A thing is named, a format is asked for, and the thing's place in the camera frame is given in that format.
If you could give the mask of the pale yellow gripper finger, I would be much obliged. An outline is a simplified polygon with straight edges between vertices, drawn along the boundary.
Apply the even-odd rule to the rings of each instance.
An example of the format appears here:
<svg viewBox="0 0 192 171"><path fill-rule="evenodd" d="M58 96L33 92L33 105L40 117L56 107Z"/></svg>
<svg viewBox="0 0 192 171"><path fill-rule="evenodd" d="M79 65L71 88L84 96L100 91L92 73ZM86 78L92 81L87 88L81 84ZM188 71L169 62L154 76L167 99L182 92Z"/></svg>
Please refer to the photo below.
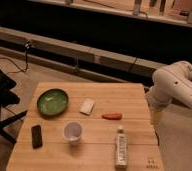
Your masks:
<svg viewBox="0 0 192 171"><path fill-rule="evenodd" d="M162 118L162 112L160 110L153 109L151 111L151 123L157 125Z"/></svg>

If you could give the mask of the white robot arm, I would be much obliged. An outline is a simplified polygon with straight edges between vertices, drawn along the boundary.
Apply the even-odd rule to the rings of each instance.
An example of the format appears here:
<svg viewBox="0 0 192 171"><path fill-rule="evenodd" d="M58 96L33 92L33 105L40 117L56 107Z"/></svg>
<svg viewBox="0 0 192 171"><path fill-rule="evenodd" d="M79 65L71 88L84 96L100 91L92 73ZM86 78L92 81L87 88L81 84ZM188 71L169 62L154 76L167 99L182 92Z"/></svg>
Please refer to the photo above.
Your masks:
<svg viewBox="0 0 192 171"><path fill-rule="evenodd" d="M146 93L151 111L151 124L157 125L161 119L161 111L172 99L180 101L192 109L192 64L178 61L158 68L152 75L153 85Z"/></svg>

